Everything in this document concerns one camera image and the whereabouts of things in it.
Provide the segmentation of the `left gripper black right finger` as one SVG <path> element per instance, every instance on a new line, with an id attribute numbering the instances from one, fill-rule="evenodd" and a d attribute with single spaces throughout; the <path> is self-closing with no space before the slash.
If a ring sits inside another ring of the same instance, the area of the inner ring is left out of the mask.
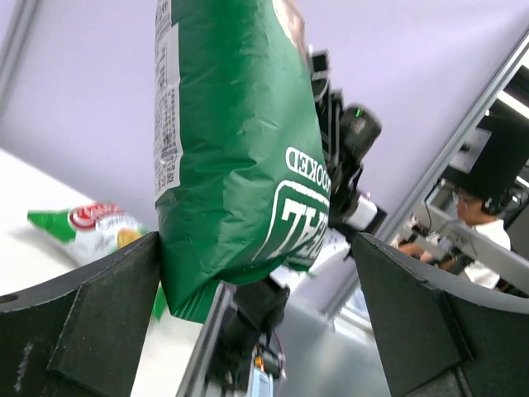
<path id="1" fill-rule="evenodd" d="M 352 243 L 393 396 L 526 396 L 528 301 L 361 233 Z"/>

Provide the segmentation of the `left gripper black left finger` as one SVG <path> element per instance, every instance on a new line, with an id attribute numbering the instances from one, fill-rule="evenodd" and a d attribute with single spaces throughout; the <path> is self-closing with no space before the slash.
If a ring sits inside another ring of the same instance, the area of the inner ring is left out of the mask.
<path id="1" fill-rule="evenodd" d="M 128 396 L 160 281 L 159 236 L 1 297 L 1 395 Z"/>

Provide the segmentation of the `green Chuba cassava bag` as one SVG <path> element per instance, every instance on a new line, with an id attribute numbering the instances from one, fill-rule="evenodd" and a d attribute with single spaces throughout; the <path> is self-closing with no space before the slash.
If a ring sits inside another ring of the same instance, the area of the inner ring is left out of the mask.
<path id="1" fill-rule="evenodd" d="M 27 220 L 60 246 L 77 266 L 87 265 L 142 238 L 149 230 L 114 203 L 63 210 L 32 210 Z"/>

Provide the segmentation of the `green Real chips bag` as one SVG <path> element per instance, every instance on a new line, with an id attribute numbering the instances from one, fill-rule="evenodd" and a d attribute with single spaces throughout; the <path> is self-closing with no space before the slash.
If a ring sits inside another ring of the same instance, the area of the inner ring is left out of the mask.
<path id="1" fill-rule="evenodd" d="M 161 283 L 206 320 L 217 286 L 310 269 L 331 182 L 293 1 L 160 1 L 155 207 Z"/>

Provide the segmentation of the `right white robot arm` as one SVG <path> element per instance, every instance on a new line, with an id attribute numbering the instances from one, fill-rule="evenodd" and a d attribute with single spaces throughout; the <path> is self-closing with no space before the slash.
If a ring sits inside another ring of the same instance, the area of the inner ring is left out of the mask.
<path id="1" fill-rule="evenodd" d="M 350 242 L 371 227 L 378 207 L 357 184 L 362 159 L 382 127 L 365 107 L 346 106 L 330 80 L 327 51 L 311 55 L 312 91 L 322 132 L 323 154 L 331 178 L 330 225 Z M 203 343 L 205 396 L 271 396 L 285 378 L 285 355 L 270 342 L 284 319 L 289 285 L 272 275 L 249 285 L 222 286 L 207 320 Z"/>

